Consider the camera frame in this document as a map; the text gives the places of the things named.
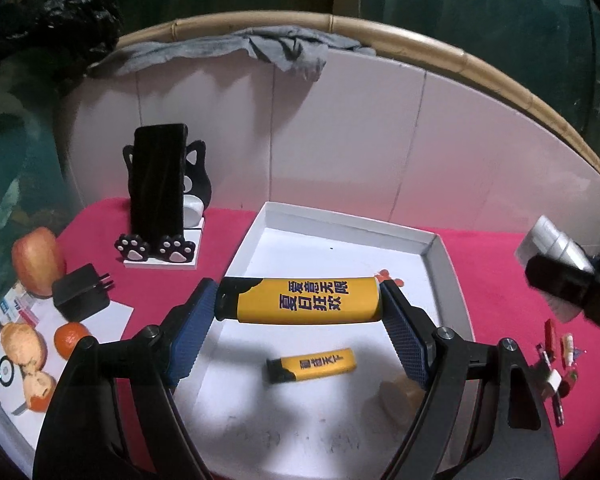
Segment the red lighter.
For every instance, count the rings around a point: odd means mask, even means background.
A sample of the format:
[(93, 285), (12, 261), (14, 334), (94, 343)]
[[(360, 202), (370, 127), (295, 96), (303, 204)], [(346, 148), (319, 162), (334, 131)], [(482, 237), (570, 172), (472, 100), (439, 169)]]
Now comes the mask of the red lighter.
[(548, 318), (544, 323), (544, 349), (550, 362), (554, 362), (560, 350), (560, 342), (554, 318)]

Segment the large yellow lighter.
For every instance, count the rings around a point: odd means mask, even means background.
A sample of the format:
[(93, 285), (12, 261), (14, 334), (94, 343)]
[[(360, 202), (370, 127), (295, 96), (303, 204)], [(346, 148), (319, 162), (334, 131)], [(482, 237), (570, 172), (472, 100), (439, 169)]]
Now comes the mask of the large yellow lighter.
[(249, 324), (376, 322), (379, 284), (376, 278), (223, 278), (214, 314)]

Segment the small white tube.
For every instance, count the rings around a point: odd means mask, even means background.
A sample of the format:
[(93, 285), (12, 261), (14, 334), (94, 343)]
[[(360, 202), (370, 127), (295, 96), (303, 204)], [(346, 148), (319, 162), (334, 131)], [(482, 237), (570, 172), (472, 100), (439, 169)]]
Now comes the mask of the small white tube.
[(573, 367), (576, 357), (576, 348), (574, 348), (574, 338), (572, 333), (562, 335), (562, 366), (565, 368)]

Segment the tangerine peel piece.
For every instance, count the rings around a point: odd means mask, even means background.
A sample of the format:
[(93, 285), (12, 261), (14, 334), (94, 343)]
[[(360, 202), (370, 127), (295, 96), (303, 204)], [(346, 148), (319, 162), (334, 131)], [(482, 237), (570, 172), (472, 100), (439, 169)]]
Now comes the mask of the tangerine peel piece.
[(23, 378), (23, 393), (27, 408), (32, 412), (45, 413), (56, 388), (55, 379), (38, 370)]

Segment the small white cube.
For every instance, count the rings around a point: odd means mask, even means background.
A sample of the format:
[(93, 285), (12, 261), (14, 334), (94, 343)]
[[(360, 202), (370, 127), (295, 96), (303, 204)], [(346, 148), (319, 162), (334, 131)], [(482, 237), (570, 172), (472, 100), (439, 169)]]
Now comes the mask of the small white cube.
[(561, 383), (562, 375), (559, 373), (559, 370), (551, 368), (550, 371), (540, 379), (539, 389), (541, 398), (546, 400), (554, 396), (558, 393)]

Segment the white power strip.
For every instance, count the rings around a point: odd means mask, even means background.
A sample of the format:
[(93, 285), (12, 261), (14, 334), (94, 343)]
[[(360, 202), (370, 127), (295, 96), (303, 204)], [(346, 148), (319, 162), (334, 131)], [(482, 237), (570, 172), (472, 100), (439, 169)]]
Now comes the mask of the white power strip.
[[(536, 256), (560, 263), (568, 270), (587, 274), (595, 272), (591, 259), (582, 247), (567, 233), (558, 229), (547, 216), (541, 216), (535, 221), (515, 252), (517, 261), (524, 268)], [(554, 292), (542, 292), (542, 295), (559, 322), (568, 323), (582, 311), (573, 301), (559, 298)]]

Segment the pink table cloth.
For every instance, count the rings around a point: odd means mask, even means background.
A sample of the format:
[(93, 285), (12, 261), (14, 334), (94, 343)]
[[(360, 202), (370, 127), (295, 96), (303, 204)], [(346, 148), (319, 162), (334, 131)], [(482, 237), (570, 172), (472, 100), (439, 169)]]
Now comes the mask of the pink table cloth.
[[(129, 205), (110, 198), (88, 206), (58, 237), (67, 268), (94, 264), (114, 280), (112, 300), (133, 310), (125, 336), (162, 321), (169, 310), (184, 302), (201, 278), (220, 278), (256, 215), (252, 211), (211, 209), (207, 214), (201, 250), (193, 271), (128, 269), (118, 259), (114, 242), (125, 232)], [(478, 341), (494, 344), (512, 337), (526, 358), (544, 336), (550, 308), (527, 286), (514, 257), (518, 233), (440, 230), (454, 266)], [(572, 478), (592, 478), (600, 466), (600, 328), (584, 318), (565, 325), (583, 350), (579, 378), (562, 404), (565, 425), (555, 429), (560, 472)]]

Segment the white paper sheet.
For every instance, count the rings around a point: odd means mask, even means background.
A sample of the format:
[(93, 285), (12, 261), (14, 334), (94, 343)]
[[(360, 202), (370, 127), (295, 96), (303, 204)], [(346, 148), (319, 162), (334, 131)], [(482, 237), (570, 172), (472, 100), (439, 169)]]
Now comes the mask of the white paper sheet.
[(38, 319), (34, 330), (45, 344), (45, 364), (42, 370), (27, 373), (7, 355), (0, 341), (0, 408), (30, 448), (36, 448), (50, 398), (67, 364), (54, 341), (58, 328), (67, 321), (50, 299), (35, 301), (32, 313)]

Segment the whole orange tangerine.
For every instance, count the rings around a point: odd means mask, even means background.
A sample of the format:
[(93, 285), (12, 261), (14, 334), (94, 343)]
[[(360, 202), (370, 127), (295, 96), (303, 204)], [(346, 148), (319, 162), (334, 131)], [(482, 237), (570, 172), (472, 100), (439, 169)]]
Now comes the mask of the whole orange tangerine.
[(79, 341), (91, 336), (91, 332), (79, 322), (69, 322), (58, 327), (54, 333), (54, 346), (57, 353), (66, 361)]

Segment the beige tape roll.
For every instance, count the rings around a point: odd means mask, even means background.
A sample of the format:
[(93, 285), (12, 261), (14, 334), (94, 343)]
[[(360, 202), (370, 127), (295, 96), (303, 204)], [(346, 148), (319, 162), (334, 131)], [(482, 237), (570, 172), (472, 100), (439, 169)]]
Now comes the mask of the beige tape roll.
[(425, 390), (405, 374), (379, 386), (379, 399), (389, 418), (398, 426), (411, 426), (424, 400)]

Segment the black power adapter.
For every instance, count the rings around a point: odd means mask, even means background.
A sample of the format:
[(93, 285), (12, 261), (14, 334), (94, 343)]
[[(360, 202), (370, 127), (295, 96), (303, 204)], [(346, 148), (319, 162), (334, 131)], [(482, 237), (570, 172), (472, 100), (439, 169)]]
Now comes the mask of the black power adapter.
[(53, 282), (54, 307), (67, 322), (82, 322), (110, 304), (114, 287), (109, 273), (99, 274), (91, 263)]

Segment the small yellow lighter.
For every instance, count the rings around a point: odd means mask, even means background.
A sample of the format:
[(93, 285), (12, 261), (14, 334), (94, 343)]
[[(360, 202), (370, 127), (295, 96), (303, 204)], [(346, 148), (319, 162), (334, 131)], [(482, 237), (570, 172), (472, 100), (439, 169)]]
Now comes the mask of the small yellow lighter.
[(345, 348), (267, 360), (266, 372), (272, 384), (283, 384), (348, 374), (357, 365), (354, 352)]

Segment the black smartphone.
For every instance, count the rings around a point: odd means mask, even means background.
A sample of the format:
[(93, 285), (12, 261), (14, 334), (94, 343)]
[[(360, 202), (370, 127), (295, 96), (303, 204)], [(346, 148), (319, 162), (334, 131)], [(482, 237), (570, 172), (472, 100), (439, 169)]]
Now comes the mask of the black smartphone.
[(131, 152), (131, 233), (158, 252), (163, 237), (182, 235), (187, 128), (137, 128)]

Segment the grey cloth on rail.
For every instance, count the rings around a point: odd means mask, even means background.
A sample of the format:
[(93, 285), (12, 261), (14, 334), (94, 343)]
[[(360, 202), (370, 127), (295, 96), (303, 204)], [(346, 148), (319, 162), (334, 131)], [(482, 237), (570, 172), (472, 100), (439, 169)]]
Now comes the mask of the grey cloth on rail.
[(174, 42), (144, 41), (111, 52), (88, 69), (94, 79), (117, 78), (174, 60), (222, 58), (244, 52), (283, 73), (318, 81), (332, 51), (374, 56), (376, 50), (333, 32), (297, 25), (249, 27), (225, 35)]

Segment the bamboo rail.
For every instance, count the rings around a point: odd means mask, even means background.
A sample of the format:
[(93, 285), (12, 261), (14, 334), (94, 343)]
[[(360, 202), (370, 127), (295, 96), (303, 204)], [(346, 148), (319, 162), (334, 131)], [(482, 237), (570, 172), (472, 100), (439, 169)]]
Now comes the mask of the bamboo rail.
[(253, 27), (299, 26), (346, 36), (373, 48), (395, 61), (412, 63), (442, 75), (467, 82), (478, 90), (521, 110), (540, 126), (565, 142), (600, 174), (600, 158), (573, 126), (539, 96), (465, 50), (404, 28), (362, 18), (300, 11), (236, 11), (178, 18), (130, 32), (119, 38), (119, 49), (156, 40), (182, 41), (190, 38), (226, 35)]

